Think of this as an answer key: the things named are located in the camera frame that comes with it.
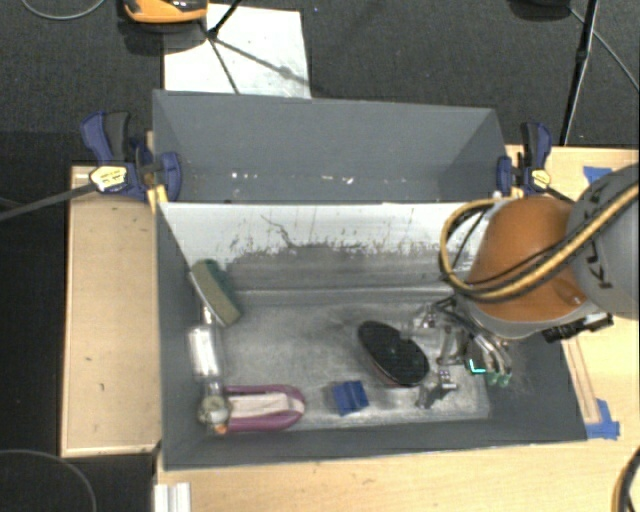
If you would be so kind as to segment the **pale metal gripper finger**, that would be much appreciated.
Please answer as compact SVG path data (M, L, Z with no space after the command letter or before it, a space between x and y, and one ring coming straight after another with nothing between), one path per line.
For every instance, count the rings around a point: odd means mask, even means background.
M450 392L458 390L448 369L438 369L421 384L416 399L419 409L430 409L437 401L443 400Z
M439 327L439 312L432 305L423 305L411 317L412 331L428 331Z

